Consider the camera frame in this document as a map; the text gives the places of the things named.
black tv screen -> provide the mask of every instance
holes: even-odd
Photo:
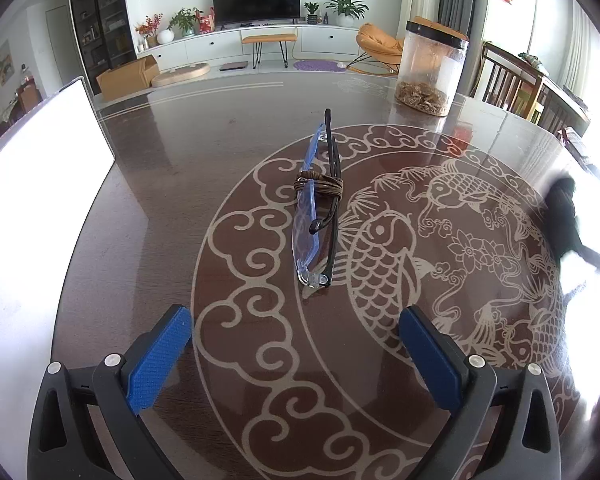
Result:
[[[214,0],[216,25],[300,18],[300,0]]]

circular table design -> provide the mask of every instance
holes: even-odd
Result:
[[[302,287],[293,180],[309,137],[257,165],[203,243],[192,290],[196,358],[225,431],[268,478],[404,478],[443,427],[397,335],[417,304],[465,353],[542,367],[560,428],[577,393],[541,198],[470,144],[388,124],[334,130],[342,160],[329,288]],[[328,172],[326,147],[314,165]],[[330,229],[321,235],[323,265]],[[462,472],[484,452],[488,416]]]

brown elastic cord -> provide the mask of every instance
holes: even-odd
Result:
[[[298,193],[304,188],[304,183],[309,179],[314,180],[315,192],[323,196],[336,196],[342,198],[341,178],[324,175],[314,170],[301,171],[294,182],[294,191]]]

purple rug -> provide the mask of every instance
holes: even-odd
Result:
[[[346,68],[338,68],[336,61],[325,61],[323,59],[303,59],[296,61],[294,68],[298,70],[313,70],[314,72],[344,72]]]

white flower pot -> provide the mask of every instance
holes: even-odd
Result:
[[[353,27],[353,24],[356,21],[353,19],[353,16],[347,16],[346,14],[338,14],[338,25],[341,27]]]
[[[165,43],[170,43],[171,41],[173,41],[174,37],[175,34],[173,33],[173,31],[167,28],[158,33],[158,43],[160,43],[161,45],[164,45]]]

